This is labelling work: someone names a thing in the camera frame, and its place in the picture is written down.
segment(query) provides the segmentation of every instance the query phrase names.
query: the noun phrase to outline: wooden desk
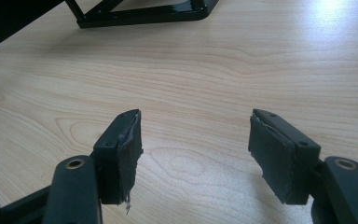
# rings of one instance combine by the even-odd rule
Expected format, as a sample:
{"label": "wooden desk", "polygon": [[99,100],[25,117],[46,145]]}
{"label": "wooden desk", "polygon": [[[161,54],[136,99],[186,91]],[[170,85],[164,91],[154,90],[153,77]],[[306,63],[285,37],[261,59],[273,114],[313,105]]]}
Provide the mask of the wooden desk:
{"label": "wooden desk", "polygon": [[358,161],[358,1],[221,0],[204,21],[88,30],[61,4],[0,45],[0,204],[140,108],[132,208],[104,223],[311,223],[312,200],[280,204],[247,151],[255,107]]}

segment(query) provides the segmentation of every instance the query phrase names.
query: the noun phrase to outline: black plastic part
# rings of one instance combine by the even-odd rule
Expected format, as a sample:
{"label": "black plastic part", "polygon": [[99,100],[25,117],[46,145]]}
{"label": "black plastic part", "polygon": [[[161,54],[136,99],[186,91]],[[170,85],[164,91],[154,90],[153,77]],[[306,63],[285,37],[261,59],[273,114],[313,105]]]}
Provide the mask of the black plastic part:
{"label": "black plastic part", "polygon": [[338,224],[336,213],[328,198],[324,182],[322,180],[322,169],[324,163],[319,160],[315,169],[310,171],[310,195],[313,197],[311,216],[314,224]]}
{"label": "black plastic part", "polygon": [[49,187],[40,189],[1,209],[2,223],[41,223],[46,212]]}
{"label": "black plastic part", "polygon": [[249,151],[282,203],[306,204],[309,171],[318,164],[321,147],[286,120],[254,109]]}
{"label": "black plastic part", "polygon": [[358,162],[329,157],[324,161],[322,174],[338,222],[358,223]]}
{"label": "black plastic part", "polygon": [[92,158],[76,156],[57,165],[43,218],[43,224],[56,223],[102,223]]}
{"label": "black plastic part", "polygon": [[[187,0],[184,3],[170,6],[146,7],[112,12],[121,2],[122,0],[103,0],[86,13],[82,19],[76,16],[77,24],[80,28],[91,28],[173,21],[199,21],[211,14],[218,0]],[[81,10],[79,11],[76,5],[68,3],[68,6],[75,15],[80,14]]]}
{"label": "black plastic part", "polygon": [[143,152],[141,111],[132,110],[117,116],[90,155],[95,162],[102,203],[130,202],[137,161]]}
{"label": "black plastic part", "polygon": [[0,43],[63,0],[0,0]]}

